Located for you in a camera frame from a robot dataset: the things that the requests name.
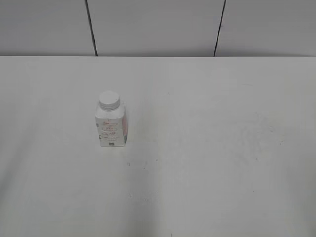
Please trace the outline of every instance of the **wall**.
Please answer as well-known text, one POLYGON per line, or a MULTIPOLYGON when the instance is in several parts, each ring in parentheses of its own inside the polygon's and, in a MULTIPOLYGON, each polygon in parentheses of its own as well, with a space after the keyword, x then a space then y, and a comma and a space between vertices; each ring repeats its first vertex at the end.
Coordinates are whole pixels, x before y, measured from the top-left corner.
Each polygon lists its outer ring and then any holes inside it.
MULTIPOLYGON (((316 1, 88 0, 99 56, 316 56, 316 1)), ((0 1, 0 55, 95 55, 84 0, 0 1)))
POLYGON ((228 0, 216 56, 316 56, 315 0, 228 0))

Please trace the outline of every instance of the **white bottle cap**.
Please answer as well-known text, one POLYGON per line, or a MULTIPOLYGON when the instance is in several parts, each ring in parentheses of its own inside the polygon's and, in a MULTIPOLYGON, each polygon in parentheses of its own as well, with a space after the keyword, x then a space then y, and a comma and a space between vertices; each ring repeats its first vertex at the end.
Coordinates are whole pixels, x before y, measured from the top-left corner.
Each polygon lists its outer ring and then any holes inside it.
POLYGON ((99 105, 102 110, 111 111, 119 107, 119 94, 113 91, 102 92, 99 96, 99 105))

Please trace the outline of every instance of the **table surface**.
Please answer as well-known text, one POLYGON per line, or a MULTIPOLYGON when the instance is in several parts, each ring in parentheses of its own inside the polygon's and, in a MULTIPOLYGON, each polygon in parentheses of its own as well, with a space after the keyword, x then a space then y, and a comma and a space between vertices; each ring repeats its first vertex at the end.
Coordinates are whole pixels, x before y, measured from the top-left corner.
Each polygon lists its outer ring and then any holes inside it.
POLYGON ((1 237, 316 236, 316 58, 0 57, 1 237), (100 147, 97 98, 126 101, 100 147))

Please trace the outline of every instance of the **white bottle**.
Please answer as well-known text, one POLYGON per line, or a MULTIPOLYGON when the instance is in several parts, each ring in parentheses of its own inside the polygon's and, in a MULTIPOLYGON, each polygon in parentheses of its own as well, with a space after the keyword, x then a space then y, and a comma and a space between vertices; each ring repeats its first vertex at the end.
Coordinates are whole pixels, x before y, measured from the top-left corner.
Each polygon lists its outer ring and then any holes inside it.
POLYGON ((101 147, 125 146, 127 140, 127 119, 125 103, 112 91, 100 94, 95 120, 101 147))

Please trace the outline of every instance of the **dark line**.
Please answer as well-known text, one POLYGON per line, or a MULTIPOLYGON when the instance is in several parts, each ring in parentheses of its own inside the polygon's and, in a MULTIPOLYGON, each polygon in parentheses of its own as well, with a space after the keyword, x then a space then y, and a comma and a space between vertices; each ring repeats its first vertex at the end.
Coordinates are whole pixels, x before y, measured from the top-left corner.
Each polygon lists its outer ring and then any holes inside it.
POLYGON ((93 28, 92 28, 92 23, 91 23, 91 17, 90 17, 90 10, 89 10, 89 5, 88 5, 88 0, 84 0, 84 2, 85 2, 85 8, 87 9, 87 15, 88 15, 88 20, 89 20, 90 32, 91 32, 92 43, 93 43, 93 48, 94 48, 94 55, 98 56, 97 46, 95 44, 94 33, 93 33, 93 28))
POLYGON ((222 16, 221 16, 221 21, 220 21, 219 27, 218 27, 218 32, 217 32, 217 38, 216 38, 216 44, 215 44, 215 49, 214 49, 214 55, 213 55, 213 57, 215 57, 216 50, 217 50, 218 38, 219 38, 219 33, 221 32, 221 27, 222 27, 222 21, 223 21, 225 6, 226 6, 226 0, 224 0, 223 10, 222 10, 222 16))

